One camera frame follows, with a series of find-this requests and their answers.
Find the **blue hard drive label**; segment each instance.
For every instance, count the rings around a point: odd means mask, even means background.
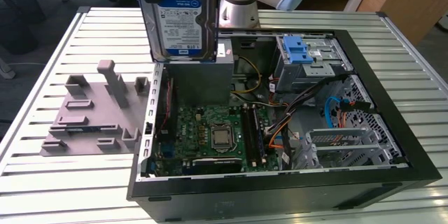
[[[202,48],[201,26],[195,22],[201,14],[199,0],[162,0],[157,11],[166,52],[178,56],[198,54]]]

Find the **gray 3d printed part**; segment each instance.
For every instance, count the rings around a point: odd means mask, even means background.
[[[143,126],[149,82],[145,77],[122,82],[113,65],[113,61],[99,61],[97,65],[107,83],[87,83],[82,75],[69,76],[67,94],[49,127],[41,156],[133,151]]]

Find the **hard drive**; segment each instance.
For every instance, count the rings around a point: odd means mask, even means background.
[[[154,62],[215,60],[217,0],[138,0]]]

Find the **blue drive bay latch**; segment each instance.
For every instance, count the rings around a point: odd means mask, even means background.
[[[285,50],[291,64],[311,64],[313,58],[307,55],[306,44],[299,36],[285,36],[282,38]]]

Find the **slotted metal table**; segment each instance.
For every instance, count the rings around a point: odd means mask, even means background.
[[[443,178],[365,209],[207,223],[446,223],[448,88],[397,28],[375,13],[261,11],[259,22],[266,28],[349,31]],[[125,81],[150,77],[147,52],[138,8],[79,8],[0,143],[0,223],[153,223],[125,199],[131,154],[38,155],[67,75],[82,73],[89,82],[103,81],[95,63],[111,59]]]

